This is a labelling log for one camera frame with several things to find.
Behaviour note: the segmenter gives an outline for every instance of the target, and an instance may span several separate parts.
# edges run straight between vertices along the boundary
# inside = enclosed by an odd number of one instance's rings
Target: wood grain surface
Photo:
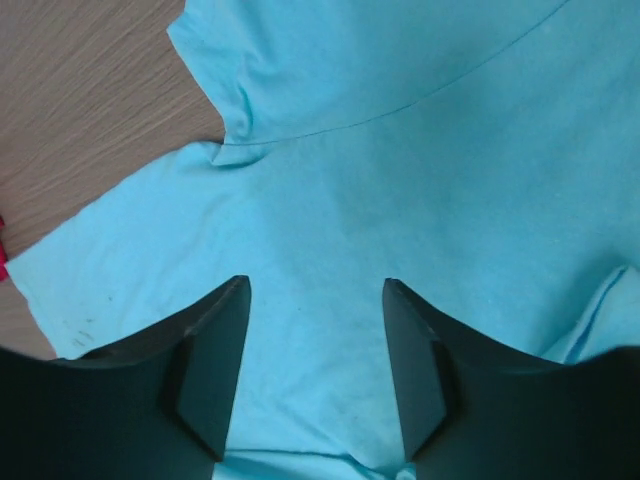
[[[0,1],[0,214],[9,256],[162,153],[222,138],[219,115],[165,32],[183,7]],[[0,345],[53,356],[10,281],[0,284]]]

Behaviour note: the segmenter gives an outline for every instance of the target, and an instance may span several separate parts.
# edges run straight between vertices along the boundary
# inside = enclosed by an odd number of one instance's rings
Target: red object
[[[4,220],[0,217],[0,230],[2,230],[2,227],[4,227]],[[5,263],[7,263],[7,252],[4,251],[2,243],[0,243],[0,282],[9,278],[9,272],[7,272]]]

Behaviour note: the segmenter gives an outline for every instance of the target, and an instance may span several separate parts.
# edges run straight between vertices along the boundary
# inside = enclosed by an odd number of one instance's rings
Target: cloth
[[[4,227],[4,220],[0,217],[0,230]],[[0,243],[0,282],[9,278],[9,272],[7,272],[7,252],[4,251],[2,243]]]
[[[9,263],[56,351],[248,274],[216,480],[407,474],[385,278],[544,354],[640,264],[637,1],[475,3],[187,2],[169,34],[225,144],[163,156]]]
[[[578,363],[610,348],[640,343],[640,272],[620,267],[602,283],[576,326],[545,353]]]

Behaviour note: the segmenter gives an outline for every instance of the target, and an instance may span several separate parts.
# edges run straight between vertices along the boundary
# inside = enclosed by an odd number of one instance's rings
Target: t-shirt seam
[[[367,123],[374,122],[374,121],[379,120],[381,118],[385,118],[385,117],[388,117],[388,116],[391,116],[391,115],[395,115],[398,112],[401,112],[403,110],[406,110],[408,108],[411,108],[411,107],[413,107],[415,105],[418,105],[419,103],[422,103],[422,102],[428,100],[433,95],[436,95],[437,93],[441,92],[442,90],[444,90],[444,89],[450,87],[451,85],[459,82],[460,80],[464,79],[465,77],[471,75],[472,73],[474,73],[477,70],[481,69],[485,65],[489,64],[493,60],[495,60],[498,57],[502,56],[504,53],[506,53],[508,50],[510,50],[511,47],[513,47],[514,45],[516,45],[520,41],[524,40],[526,37],[528,37],[534,31],[538,30],[538,28],[540,28],[544,23],[548,22],[553,16],[555,16],[562,8],[564,8],[571,1],[572,0],[564,0],[561,4],[556,6],[551,12],[549,12],[546,16],[542,17],[542,19],[540,19],[534,25],[532,25],[527,30],[525,30],[522,34],[518,35],[516,38],[511,40],[504,47],[500,48],[493,55],[489,55],[486,59],[484,59],[480,63],[474,65],[473,67],[471,67],[466,72],[464,72],[464,73],[458,75],[457,77],[455,77],[455,78],[443,83],[442,85],[440,85],[440,86],[434,88],[433,90],[431,90],[426,95],[424,95],[424,96],[418,98],[417,100],[414,100],[413,102],[410,102],[410,103],[408,103],[406,105],[403,105],[403,106],[398,107],[396,109],[393,109],[393,110],[390,110],[388,112],[382,113],[380,115],[376,115],[375,117],[371,117],[371,118],[368,118],[366,120],[361,120],[359,122],[354,122],[352,124],[343,125],[343,126],[340,126],[340,127],[331,127],[331,128],[326,128],[324,130],[319,130],[317,132],[305,133],[305,134],[294,136],[294,137],[279,138],[279,139],[276,139],[276,140],[266,140],[266,141],[263,141],[263,142],[222,143],[222,145],[224,145],[226,147],[252,147],[252,146],[261,146],[261,145],[274,145],[274,144],[277,144],[277,143],[280,143],[280,142],[301,140],[301,139],[304,139],[304,138],[307,138],[307,137],[313,137],[313,136],[322,135],[322,134],[325,134],[325,133],[330,133],[330,132],[335,132],[335,131],[340,131],[340,130],[346,130],[348,128],[353,128],[353,127],[359,127],[361,125],[365,125]]]

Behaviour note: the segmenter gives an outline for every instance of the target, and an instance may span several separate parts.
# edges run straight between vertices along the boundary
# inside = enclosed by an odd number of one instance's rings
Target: light blue t-shirt
[[[637,0],[188,1],[169,34],[225,144],[156,160],[10,273],[70,358],[248,274],[216,480],[395,478],[385,278],[542,354],[640,264],[639,31]]]

